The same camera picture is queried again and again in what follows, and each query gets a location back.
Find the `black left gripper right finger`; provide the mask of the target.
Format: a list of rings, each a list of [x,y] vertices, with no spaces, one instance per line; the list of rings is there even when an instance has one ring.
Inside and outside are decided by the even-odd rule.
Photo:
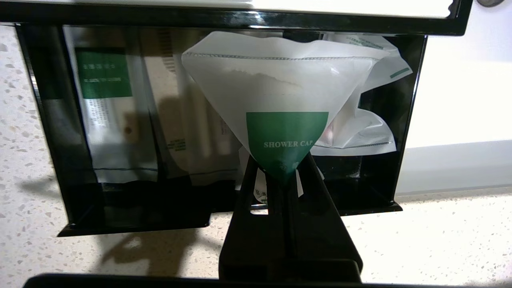
[[[360,280],[362,258],[310,154],[298,173],[302,196],[293,179],[285,197],[292,274],[303,280]]]

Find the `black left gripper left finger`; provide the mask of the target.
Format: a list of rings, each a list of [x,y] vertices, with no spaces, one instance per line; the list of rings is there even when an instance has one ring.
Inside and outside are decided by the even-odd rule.
[[[258,163],[249,157],[241,191],[219,257],[221,280],[271,280],[286,256],[282,191],[270,178],[268,213],[251,213]]]

